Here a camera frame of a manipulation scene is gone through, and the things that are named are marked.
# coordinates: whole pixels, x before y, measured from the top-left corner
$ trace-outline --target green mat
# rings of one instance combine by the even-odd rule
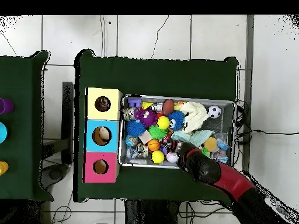
[[[228,197],[217,189],[197,183],[188,174],[173,169],[121,167],[114,184],[84,184],[82,130],[86,87],[118,89],[123,94],[235,101],[237,66],[235,58],[224,61],[98,58],[94,57],[91,50],[81,51],[75,59],[74,135],[79,136],[79,142],[75,145],[74,158],[77,159],[78,152],[78,164],[74,167],[74,200],[222,200],[230,204]]]
[[[0,199],[52,200],[39,185],[41,160],[41,79],[47,51],[30,58],[0,57],[0,97],[15,110],[1,114],[8,137],[0,143],[0,160],[8,171],[0,176]]]

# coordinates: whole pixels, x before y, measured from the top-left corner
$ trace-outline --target white cloth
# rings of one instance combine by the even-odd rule
[[[180,110],[185,115],[182,129],[184,133],[199,129],[203,125],[203,121],[209,118],[206,108],[198,102],[187,102]]]

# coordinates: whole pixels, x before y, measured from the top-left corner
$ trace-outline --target blue spiky ball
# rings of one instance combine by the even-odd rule
[[[145,132],[145,126],[140,120],[131,120],[127,124],[127,132],[137,138]]]
[[[169,120],[171,121],[170,129],[174,131],[178,131],[179,129],[183,128],[185,116],[182,111],[173,111],[168,115]]]

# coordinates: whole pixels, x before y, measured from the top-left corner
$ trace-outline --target shape sorter box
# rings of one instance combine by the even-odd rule
[[[119,173],[117,161],[120,126],[120,100],[122,93],[117,89],[87,87],[85,89],[84,161],[82,179],[84,183],[115,183]],[[96,143],[93,135],[99,135],[104,127],[109,132],[107,141]],[[103,160],[107,170],[96,172],[94,163]]]

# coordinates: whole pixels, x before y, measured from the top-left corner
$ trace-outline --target pink box face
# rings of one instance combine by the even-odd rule
[[[105,160],[108,171],[105,174],[97,174],[93,170],[93,164],[97,160]],[[115,183],[116,181],[116,153],[113,152],[86,152],[85,183]]]

